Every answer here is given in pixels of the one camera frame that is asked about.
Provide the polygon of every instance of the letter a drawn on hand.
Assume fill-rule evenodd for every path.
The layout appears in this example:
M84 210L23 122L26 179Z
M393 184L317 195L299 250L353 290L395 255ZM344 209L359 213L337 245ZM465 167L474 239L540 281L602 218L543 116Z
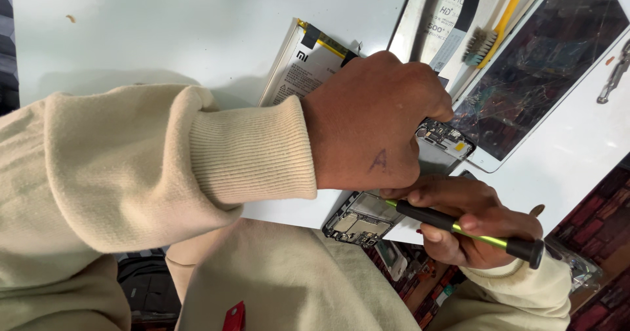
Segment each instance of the letter a drawn on hand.
M388 156L385 152L385 149L379 151L379 153L376 155L374 161L372 162L372 166L370 166L370 169L367 170L368 174L372 172L374 166L382 166L383 172L385 172L385 169L388 167Z

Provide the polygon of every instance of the black screwdriver grip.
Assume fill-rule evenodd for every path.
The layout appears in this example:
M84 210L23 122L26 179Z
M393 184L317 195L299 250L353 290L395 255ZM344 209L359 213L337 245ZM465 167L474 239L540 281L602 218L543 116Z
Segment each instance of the black screwdriver grip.
M508 238L505 252L521 260L529 262L529 268L538 269L542 253L545 250L545 242L536 239L534 242L521 238Z
M399 200L396 204L396 211L417 221L426 222L434 227L446 231L453 230L453 223L457 218L448 214L438 212L431 208L414 207L406 200Z

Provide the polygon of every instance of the beige sleeve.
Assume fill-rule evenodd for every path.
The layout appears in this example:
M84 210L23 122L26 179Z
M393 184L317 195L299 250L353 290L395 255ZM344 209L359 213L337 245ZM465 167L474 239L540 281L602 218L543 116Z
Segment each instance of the beige sleeve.
M547 253L537 270L521 260L461 270L469 280L445 300L428 331L564 331L569 325L569 266Z
M0 330L126 329L128 308L102 303L126 307L116 287L99 289L117 286L104 253L226 226L248 200L315 197L297 98L217 110L204 88L150 85L55 93L0 117Z

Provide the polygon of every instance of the screwdriver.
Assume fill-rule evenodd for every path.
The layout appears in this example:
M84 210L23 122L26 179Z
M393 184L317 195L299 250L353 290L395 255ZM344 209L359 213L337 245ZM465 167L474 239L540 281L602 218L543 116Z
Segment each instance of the screwdriver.
M529 262L529 268L538 269L542 252L545 249L545 242L541 239L535 241L527 241L521 238L493 238L493 237L477 237L466 234L462 231L457 218L448 214L436 211L432 208L414 207L406 200L385 199L385 202L396 208L398 213L406 215L417 221L426 222L434 227L452 233L458 233L466 237L483 241L492 246L505 250L506 253L518 259Z

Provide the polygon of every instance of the cleaning brush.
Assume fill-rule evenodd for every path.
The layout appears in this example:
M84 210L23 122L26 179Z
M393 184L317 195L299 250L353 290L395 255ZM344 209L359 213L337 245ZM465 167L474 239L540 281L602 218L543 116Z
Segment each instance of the cleaning brush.
M464 58L466 65L476 66L478 69L486 66L503 41L505 28L519 1L520 0L510 0L499 20L499 24L493 30L484 31L477 29L475 31L475 35L471 38L468 46L468 54L466 54Z

